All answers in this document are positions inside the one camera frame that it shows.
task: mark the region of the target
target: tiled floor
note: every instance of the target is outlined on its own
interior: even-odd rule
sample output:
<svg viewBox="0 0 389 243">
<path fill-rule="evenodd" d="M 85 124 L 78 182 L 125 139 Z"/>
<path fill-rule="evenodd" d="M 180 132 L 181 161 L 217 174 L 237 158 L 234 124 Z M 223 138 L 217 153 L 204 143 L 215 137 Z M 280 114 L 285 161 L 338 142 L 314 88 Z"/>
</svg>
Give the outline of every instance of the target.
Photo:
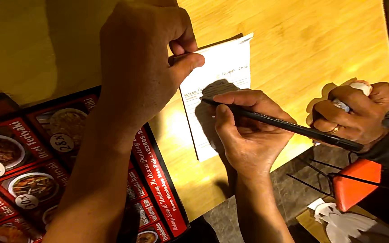
<svg viewBox="0 0 389 243">
<path fill-rule="evenodd" d="M 319 187 L 316 171 L 301 162 L 302 160 L 309 161 L 309 158 L 342 168 L 348 164 L 347 151 L 320 145 L 307 150 L 271 173 L 276 203 L 288 225 L 295 223 L 295 217 L 303 212 L 309 203 L 323 196 L 321 193 L 286 175 L 286 173 L 292 174 L 311 185 Z M 311 164 L 327 173 L 337 171 L 334 168 L 314 162 Z M 327 180 L 323 177 L 321 177 L 321 185 L 324 190 L 328 191 Z M 204 217 L 216 231 L 221 243 L 243 242 L 238 226 L 235 196 L 207 212 Z"/>
</svg>

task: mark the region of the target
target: red menu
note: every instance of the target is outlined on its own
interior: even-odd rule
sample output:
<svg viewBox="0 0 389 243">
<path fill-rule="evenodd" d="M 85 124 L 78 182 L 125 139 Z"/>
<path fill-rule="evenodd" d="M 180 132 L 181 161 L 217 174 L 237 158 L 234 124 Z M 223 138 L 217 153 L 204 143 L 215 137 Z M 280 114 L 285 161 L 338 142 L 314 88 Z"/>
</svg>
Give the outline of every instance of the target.
<svg viewBox="0 0 389 243">
<path fill-rule="evenodd" d="M 16 106 L 10 109 L 7 104 L 13 106 L 13 101 L 0 94 L 5 97 L 0 101 L 0 241 L 41 241 L 57 211 L 82 144 L 85 120 L 99 95 L 100 87 L 96 87 L 18 110 Z M 133 139 L 126 211 L 139 224 L 122 224 L 118 237 L 124 242 L 168 242 L 189 226 L 148 124 Z M 126 234 L 133 227 L 137 235 Z"/>
</svg>

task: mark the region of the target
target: finger ring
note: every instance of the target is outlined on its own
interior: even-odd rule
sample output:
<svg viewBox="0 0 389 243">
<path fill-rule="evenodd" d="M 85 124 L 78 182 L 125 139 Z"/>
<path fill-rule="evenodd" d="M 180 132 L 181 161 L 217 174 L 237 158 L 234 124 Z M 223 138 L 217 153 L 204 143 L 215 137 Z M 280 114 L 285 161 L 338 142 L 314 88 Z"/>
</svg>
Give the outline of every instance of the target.
<svg viewBox="0 0 389 243">
<path fill-rule="evenodd" d="M 333 128 L 331 131 L 327 131 L 328 134 L 334 134 L 340 129 L 341 125 L 337 125 L 335 128 Z"/>
</svg>

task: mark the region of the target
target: pen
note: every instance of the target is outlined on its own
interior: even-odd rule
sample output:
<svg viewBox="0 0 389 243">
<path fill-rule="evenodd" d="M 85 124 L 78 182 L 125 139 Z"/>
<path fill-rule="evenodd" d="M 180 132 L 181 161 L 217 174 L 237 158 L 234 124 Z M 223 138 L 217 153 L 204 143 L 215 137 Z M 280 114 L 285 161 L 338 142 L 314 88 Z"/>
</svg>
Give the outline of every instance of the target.
<svg viewBox="0 0 389 243">
<path fill-rule="evenodd" d="M 212 106 L 222 105 L 222 103 L 215 102 L 212 99 L 208 99 L 208 98 L 201 98 L 201 101 L 203 101 L 209 105 L 212 105 Z M 349 151 L 358 152 L 364 146 L 364 145 L 359 144 L 357 142 L 350 141 L 348 139 L 344 139 L 344 138 L 341 138 L 341 137 L 338 137 L 335 135 L 328 134 L 326 132 L 319 131 L 315 128 L 303 127 L 303 126 L 300 126 L 298 124 L 284 121 L 284 120 L 281 120 L 281 119 L 278 119 L 278 118 L 275 118 L 272 116 L 260 114 L 257 112 L 252 112 L 252 111 L 249 111 L 249 110 L 242 108 L 241 106 L 228 105 L 228 104 L 223 104 L 223 105 L 228 106 L 230 108 L 230 110 L 236 115 L 245 116 L 247 118 L 251 118 L 253 120 L 266 123 L 268 125 L 272 125 L 272 126 L 275 126 L 275 127 L 287 130 L 287 131 L 294 132 L 294 133 L 299 134 L 299 135 L 310 137 L 311 139 L 316 139 L 316 140 L 322 141 L 322 142 L 327 143 L 327 144 L 339 146 L 339 147 L 344 148 L 344 149 L 349 150 Z"/>
</svg>

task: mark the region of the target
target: red chair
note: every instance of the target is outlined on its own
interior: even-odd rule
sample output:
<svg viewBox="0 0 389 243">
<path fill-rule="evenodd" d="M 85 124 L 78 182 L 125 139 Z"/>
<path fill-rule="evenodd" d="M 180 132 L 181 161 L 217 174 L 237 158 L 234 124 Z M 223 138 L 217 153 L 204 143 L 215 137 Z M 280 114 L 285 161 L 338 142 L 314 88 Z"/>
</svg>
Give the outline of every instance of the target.
<svg viewBox="0 0 389 243">
<path fill-rule="evenodd" d="M 354 163 L 351 163 L 344 169 L 342 169 L 337 166 L 333 166 L 317 160 L 310 160 L 340 170 L 340 172 L 338 173 L 325 174 L 320 169 L 314 167 L 310 163 L 302 161 L 310 168 L 316 170 L 318 172 L 318 175 L 321 174 L 322 176 L 328 179 L 330 193 L 326 193 L 322 190 L 321 183 L 319 180 L 318 189 L 294 177 L 293 175 L 286 175 L 327 196 L 334 197 L 336 199 L 337 208 L 342 212 L 346 212 L 347 210 L 349 210 L 349 208 L 363 200 L 366 196 L 368 196 L 378 187 L 389 189 L 389 186 L 384 186 L 380 183 L 382 166 L 376 162 L 365 159 L 358 159 Z"/>
</svg>

